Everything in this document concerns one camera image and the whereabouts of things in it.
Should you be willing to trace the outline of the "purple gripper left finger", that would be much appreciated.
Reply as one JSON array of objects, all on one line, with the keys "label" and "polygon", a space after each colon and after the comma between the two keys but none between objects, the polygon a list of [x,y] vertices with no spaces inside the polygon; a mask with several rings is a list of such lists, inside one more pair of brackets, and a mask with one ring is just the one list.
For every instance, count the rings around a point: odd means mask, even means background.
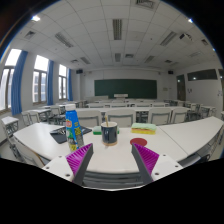
[{"label": "purple gripper left finger", "polygon": [[66,160],[73,172],[73,182],[82,185],[84,175],[93,155],[93,144],[85,145],[66,156]]}]

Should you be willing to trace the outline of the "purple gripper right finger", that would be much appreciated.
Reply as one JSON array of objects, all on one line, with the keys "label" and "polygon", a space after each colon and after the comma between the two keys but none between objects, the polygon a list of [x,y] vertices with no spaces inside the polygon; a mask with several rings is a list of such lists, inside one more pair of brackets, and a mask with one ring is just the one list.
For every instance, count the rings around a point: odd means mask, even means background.
[{"label": "purple gripper right finger", "polygon": [[143,183],[151,183],[153,181],[151,174],[159,155],[137,143],[132,144],[132,155],[135,158]]}]

